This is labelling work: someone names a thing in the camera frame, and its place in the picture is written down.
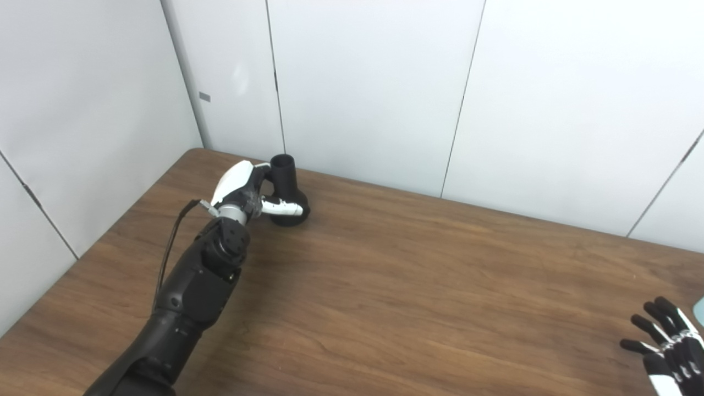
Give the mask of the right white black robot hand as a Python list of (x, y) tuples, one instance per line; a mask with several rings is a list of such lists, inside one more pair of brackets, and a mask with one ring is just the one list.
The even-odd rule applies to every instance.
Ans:
[(654, 343), (621, 339), (620, 348), (641, 356), (657, 395), (702, 395), (702, 333), (679, 306), (664, 296), (645, 302), (643, 310), (649, 317), (633, 314), (630, 321)]

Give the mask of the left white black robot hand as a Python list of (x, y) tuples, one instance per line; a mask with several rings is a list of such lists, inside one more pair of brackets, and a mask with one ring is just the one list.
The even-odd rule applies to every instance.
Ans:
[(292, 227), (310, 214), (307, 196), (298, 188), (295, 162), (288, 155), (275, 156), (269, 163), (239, 161), (219, 179), (210, 206), (216, 217), (242, 226), (267, 214), (275, 224)]

